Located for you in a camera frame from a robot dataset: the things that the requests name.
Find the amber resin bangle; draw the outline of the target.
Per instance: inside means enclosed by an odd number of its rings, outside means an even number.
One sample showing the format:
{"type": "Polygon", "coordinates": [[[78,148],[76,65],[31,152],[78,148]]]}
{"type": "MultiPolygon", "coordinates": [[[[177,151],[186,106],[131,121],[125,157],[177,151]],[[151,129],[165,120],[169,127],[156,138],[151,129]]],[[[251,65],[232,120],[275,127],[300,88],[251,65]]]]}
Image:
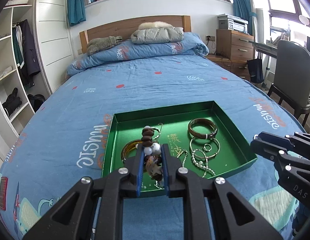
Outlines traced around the amber resin bangle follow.
{"type": "Polygon", "coordinates": [[[139,144],[142,144],[142,140],[133,140],[127,143],[121,151],[121,160],[122,163],[125,163],[129,153],[133,150],[136,150],[139,146],[139,144]]]}

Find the green jewelry tray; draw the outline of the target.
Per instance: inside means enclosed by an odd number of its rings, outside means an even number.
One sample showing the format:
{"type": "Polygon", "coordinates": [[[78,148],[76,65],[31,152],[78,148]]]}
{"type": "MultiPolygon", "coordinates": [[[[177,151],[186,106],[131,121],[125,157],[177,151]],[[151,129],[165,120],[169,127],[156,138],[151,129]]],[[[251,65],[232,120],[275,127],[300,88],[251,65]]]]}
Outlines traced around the green jewelry tray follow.
{"type": "MultiPolygon", "coordinates": [[[[158,142],[167,144],[172,156],[178,157],[184,167],[205,179],[230,177],[247,169],[257,159],[248,141],[216,102],[188,103],[114,114],[106,144],[103,177],[124,166],[122,148],[130,141],[140,140],[146,125],[160,129],[155,133],[158,142]],[[214,159],[200,159],[190,152],[189,144],[193,136],[188,132],[188,123],[196,118],[209,119],[218,127],[215,138],[221,148],[214,159]]],[[[196,139],[192,147],[201,149],[205,143],[212,146],[211,152],[206,155],[217,151],[217,146],[210,139],[196,139]]]]}

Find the thin silver bangle pair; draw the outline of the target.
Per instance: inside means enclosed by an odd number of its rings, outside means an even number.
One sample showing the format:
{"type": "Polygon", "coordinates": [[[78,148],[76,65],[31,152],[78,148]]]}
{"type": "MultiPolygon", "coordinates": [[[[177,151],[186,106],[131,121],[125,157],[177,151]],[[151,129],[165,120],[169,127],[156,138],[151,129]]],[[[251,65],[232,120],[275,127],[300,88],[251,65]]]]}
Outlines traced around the thin silver bangle pair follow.
{"type": "Polygon", "coordinates": [[[196,139],[197,139],[196,137],[193,137],[190,140],[190,144],[189,144],[190,152],[192,154],[194,154],[196,157],[198,157],[200,159],[204,159],[205,158],[207,160],[210,160],[210,159],[214,159],[219,154],[221,145],[220,145],[220,142],[216,138],[210,139],[217,146],[217,151],[215,153],[213,153],[212,155],[206,155],[207,153],[211,152],[211,150],[212,150],[212,146],[211,146],[210,143],[205,143],[201,149],[194,149],[192,147],[192,143],[195,142],[196,139]],[[201,151],[203,153],[204,157],[197,156],[195,154],[195,152],[197,152],[197,151],[201,151]]]}

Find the brown horn bangle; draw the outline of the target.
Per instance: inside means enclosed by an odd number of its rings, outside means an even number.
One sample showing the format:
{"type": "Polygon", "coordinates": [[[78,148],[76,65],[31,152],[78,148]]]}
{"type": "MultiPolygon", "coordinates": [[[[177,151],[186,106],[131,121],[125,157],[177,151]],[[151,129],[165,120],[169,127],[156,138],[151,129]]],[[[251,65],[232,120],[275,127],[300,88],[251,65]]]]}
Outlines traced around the brown horn bangle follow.
{"type": "Polygon", "coordinates": [[[198,139],[212,139],[218,133],[217,125],[206,118],[196,118],[188,123],[188,132],[198,139]]]}

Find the grey office chair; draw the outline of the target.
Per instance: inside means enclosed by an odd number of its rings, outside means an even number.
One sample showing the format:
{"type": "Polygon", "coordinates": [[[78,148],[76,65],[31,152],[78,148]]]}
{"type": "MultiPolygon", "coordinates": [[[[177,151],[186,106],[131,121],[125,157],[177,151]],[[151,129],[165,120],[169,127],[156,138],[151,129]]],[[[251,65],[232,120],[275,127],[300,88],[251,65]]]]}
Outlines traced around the grey office chair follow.
{"type": "Polygon", "coordinates": [[[310,52],[298,43],[280,40],[273,83],[267,93],[279,96],[294,109],[294,117],[304,115],[302,125],[310,114],[310,52]]]}

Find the blue cartoon bedspread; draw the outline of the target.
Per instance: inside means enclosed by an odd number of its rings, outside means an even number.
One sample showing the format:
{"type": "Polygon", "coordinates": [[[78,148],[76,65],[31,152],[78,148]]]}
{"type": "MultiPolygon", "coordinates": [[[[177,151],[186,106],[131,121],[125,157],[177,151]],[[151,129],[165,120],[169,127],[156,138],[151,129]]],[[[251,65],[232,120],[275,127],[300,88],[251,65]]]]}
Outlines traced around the blue cartoon bedspread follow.
{"type": "MultiPolygon", "coordinates": [[[[248,141],[262,131],[280,136],[302,131],[264,92],[200,56],[92,67],[50,96],[7,152],[0,169],[0,179],[8,178],[0,221],[13,239],[22,239],[80,178],[100,177],[113,114],[202,101],[215,101],[248,141]]],[[[227,181],[284,239],[292,239],[298,201],[278,187],[276,177],[273,163],[259,157],[227,181]]],[[[123,239],[183,239],[182,200],[125,200],[123,239]]]]}

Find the dark tote bag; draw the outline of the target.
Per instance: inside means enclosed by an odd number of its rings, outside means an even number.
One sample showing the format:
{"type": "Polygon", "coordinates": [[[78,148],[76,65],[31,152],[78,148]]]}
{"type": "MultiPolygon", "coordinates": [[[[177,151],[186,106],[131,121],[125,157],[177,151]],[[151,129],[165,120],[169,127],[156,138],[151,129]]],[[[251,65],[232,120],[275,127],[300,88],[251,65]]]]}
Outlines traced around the dark tote bag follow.
{"type": "Polygon", "coordinates": [[[263,83],[263,61],[260,58],[247,61],[248,72],[250,75],[250,81],[252,83],[263,83]]]}

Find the wooden nightstand drawers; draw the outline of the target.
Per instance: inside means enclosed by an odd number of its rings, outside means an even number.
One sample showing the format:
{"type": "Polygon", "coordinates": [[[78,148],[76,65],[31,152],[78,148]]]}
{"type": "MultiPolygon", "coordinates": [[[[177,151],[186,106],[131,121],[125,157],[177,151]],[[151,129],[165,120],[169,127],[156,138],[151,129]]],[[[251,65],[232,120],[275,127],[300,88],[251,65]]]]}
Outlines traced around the wooden nightstand drawers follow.
{"type": "Polygon", "coordinates": [[[206,56],[213,63],[250,81],[247,61],[254,58],[254,36],[236,30],[216,30],[216,52],[206,56]]]}

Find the folded blue quilt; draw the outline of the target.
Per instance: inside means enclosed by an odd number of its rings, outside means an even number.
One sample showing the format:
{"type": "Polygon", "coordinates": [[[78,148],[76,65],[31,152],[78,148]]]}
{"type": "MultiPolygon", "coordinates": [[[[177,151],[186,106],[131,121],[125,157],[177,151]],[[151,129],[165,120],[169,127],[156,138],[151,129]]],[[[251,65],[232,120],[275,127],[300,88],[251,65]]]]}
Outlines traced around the folded blue quilt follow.
{"type": "Polygon", "coordinates": [[[67,67],[66,78],[69,79],[89,68],[110,63],[152,58],[178,60],[183,56],[205,57],[208,53],[209,49],[206,44],[201,40],[198,34],[192,32],[186,32],[184,34],[184,39],[178,42],[134,44],[130,40],[127,40],[117,46],[94,53],[90,56],[84,54],[67,67]]]}

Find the white printer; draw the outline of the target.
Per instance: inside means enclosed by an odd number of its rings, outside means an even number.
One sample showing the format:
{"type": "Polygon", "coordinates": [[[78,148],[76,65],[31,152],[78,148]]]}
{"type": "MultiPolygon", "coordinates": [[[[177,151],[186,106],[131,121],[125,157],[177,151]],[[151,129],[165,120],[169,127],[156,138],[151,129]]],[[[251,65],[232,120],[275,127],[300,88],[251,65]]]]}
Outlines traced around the white printer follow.
{"type": "Polygon", "coordinates": [[[237,16],[221,14],[217,16],[218,28],[248,33],[248,21],[237,16]]]}

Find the teal window curtain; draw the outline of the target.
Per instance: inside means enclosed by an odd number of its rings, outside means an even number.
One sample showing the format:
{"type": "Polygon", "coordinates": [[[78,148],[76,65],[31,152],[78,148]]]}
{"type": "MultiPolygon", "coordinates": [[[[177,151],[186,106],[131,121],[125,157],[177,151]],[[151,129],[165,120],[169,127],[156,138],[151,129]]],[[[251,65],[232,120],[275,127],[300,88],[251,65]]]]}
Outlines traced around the teal window curtain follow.
{"type": "Polygon", "coordinates": [[[233,13],[235,16],[248,21],[249,35],[257,35],[257,16],[253,0],[233,0],[233,13]]]}

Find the beige puffer jacket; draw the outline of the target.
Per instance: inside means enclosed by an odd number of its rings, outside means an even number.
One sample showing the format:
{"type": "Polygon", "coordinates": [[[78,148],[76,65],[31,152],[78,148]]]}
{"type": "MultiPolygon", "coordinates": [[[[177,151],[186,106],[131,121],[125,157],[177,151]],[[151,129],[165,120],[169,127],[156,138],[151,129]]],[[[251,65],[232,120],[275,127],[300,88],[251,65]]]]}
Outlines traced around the beige puffer jacket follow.
{"type": "Polygon", "coordinates": [[[179,42],[184,39],[184,30],[166,22],[144,22],[132,33],[130,39],[134,44],[179,42]]]}

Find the hanging dark clothes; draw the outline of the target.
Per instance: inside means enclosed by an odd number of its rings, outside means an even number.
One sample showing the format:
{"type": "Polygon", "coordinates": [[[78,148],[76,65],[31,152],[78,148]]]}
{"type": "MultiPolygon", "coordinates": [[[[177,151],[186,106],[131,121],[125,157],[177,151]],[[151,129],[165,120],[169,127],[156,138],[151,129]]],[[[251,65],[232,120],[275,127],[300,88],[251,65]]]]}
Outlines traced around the hanging dark clothes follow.
{"type": "Polygon", "coordinates": [[[23,86],[34,87],[34,77],[41,72],[41,69],[28,20],[20,21],[12,27],[12,45],[23,86]]]}

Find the grey plush garment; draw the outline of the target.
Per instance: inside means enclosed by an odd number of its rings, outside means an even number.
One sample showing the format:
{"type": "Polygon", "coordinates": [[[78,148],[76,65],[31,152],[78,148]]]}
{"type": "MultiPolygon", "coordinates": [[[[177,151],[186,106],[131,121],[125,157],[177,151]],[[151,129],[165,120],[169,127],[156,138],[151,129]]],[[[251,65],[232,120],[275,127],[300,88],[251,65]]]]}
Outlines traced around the grey plush garment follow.
{"type": "Polygon", "coordinates": [[[88,45],[86,53],[88,56],[91,56],[97,52],[108,50],[122,42],[121,36],[108,36],[102,38],[92,39],[88,45]]]}

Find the white wardrobe shelves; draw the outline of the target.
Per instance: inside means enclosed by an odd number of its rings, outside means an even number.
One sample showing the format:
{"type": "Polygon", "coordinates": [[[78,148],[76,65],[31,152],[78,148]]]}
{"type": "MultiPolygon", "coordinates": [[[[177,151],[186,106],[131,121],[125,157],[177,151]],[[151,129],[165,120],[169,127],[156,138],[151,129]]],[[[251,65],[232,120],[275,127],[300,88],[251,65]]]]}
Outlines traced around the white wardrobe shelves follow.
{"type": "Polygon", "coordinates": [[[0,9],[0,161],[64,82],[73,59],[67,0],[7,0],[0,9]]]}

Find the wooden headboard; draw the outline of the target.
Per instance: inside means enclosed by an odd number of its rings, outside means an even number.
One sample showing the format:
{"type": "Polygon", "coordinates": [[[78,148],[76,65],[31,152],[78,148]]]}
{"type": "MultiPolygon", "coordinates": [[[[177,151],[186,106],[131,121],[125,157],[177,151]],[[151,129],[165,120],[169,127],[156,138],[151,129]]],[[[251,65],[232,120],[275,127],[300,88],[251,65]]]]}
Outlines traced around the wooden headboard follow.
{"type": "Polygon", "coordinates": [[[189,15],[160,15],[130,18],[81,31],[79,33],[79,38],[82,46],[82,53],[86,53],[88,43],[94,38],[121,36],[124,40],[127,40],[142,23],[156,21],[166,22],[173,25],[174,27],[183,27],[183,30],[186,32],[192,31],[191,17],[189,15]]]}

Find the teal curtain left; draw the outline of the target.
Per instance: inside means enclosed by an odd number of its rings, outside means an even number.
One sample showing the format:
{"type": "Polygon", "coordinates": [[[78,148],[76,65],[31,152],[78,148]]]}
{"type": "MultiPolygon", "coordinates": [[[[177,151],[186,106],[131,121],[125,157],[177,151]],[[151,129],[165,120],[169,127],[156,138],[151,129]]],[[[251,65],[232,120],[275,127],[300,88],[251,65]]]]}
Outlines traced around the teal curtain left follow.
{"type": "Polygon", "coordinates": [[[67,0],[67,18],[70,27],[86,21],[84,0],[67,0]]]}

